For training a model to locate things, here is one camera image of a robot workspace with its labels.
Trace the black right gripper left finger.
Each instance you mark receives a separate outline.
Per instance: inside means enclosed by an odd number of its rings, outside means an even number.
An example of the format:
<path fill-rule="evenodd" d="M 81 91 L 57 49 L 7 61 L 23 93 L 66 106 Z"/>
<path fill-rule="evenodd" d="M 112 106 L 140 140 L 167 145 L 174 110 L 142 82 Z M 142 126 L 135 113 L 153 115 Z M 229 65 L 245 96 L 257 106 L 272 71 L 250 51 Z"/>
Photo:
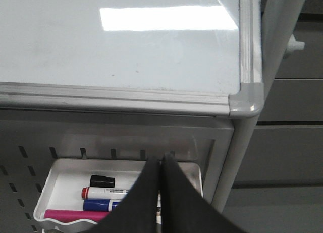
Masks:
<path fill-rule="evenodd" d="M 159 161 L 149 158 L 121 203 L 101 220 L 95 232 L 156 232 Z"/>

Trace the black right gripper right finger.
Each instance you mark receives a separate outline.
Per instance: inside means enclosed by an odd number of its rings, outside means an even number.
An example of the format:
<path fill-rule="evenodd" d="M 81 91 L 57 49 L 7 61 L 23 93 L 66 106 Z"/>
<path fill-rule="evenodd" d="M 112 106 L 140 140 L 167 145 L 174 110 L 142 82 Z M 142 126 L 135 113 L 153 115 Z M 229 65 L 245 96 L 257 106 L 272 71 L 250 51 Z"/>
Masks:
<path fill-rule="evenodd" d="M 198 193 L 170 153 L 160 166 L 160 194 L 162 232 L 244 232 Z"/>

